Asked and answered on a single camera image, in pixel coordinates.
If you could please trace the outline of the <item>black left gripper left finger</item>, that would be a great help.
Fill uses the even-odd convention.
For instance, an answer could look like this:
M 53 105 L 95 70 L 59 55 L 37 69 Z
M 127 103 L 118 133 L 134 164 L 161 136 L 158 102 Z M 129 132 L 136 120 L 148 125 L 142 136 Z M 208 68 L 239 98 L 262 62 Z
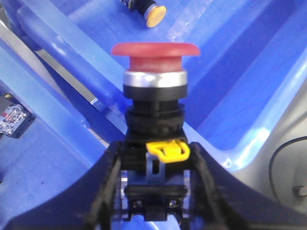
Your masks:
M 115 230 L 122 220 L 120 152 L 112 142 L 78 181 L 47 202 L 13 219 L 6 230 Z

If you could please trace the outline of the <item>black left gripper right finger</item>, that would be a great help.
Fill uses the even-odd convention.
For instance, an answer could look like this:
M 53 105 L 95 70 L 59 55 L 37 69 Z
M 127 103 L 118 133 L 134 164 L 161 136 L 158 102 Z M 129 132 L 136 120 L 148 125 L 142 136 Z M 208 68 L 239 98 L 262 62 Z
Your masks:
M 189 144 L 190 199 L 182 230 L 305 230 L 305 215 L 278 204 L 223 168 L 198 142 Z

